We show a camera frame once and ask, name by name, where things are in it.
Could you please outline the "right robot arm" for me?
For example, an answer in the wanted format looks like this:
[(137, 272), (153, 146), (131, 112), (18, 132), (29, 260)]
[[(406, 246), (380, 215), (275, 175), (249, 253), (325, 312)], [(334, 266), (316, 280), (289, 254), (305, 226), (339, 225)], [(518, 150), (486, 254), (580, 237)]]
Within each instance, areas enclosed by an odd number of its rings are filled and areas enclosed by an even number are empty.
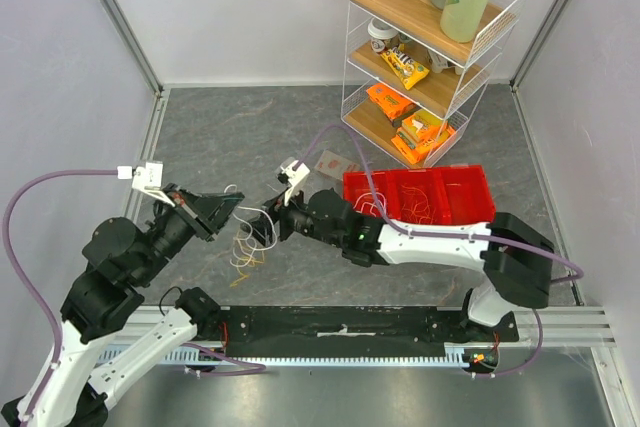
[(438, 226), (390, 223), (358, 212), (332, 189), (310, 198), (268, 200), (242, 231), (262, 247), (298, 233), (338, 248), (355, 265), (435, 264), (483, 275), (458, 315), (458, 328), (477, 341), (516, 307), (549, 304), (552, 243), (519, 218), (498, 213), (491, 222)]

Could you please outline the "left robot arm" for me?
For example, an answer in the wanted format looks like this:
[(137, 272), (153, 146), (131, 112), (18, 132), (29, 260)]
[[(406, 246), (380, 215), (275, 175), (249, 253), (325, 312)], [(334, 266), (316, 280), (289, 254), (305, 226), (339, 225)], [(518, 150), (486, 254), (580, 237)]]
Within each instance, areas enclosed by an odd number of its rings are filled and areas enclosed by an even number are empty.
[(240, 192), (194, 194), (169, 184), (146, 231), (124, 217), (101, 223), (82, 251), (87, 268), (62, 304), (50, 357), (28, 393), (3, 406), (4, 420), (11, 426), (102, 426), (124, 393), (168, 353), (215, 336), (220, 307), (195, 287), (133, 345), (97, 364), (143, 303), (139, 288), (192, 238), (213, 241), (243, 199)]

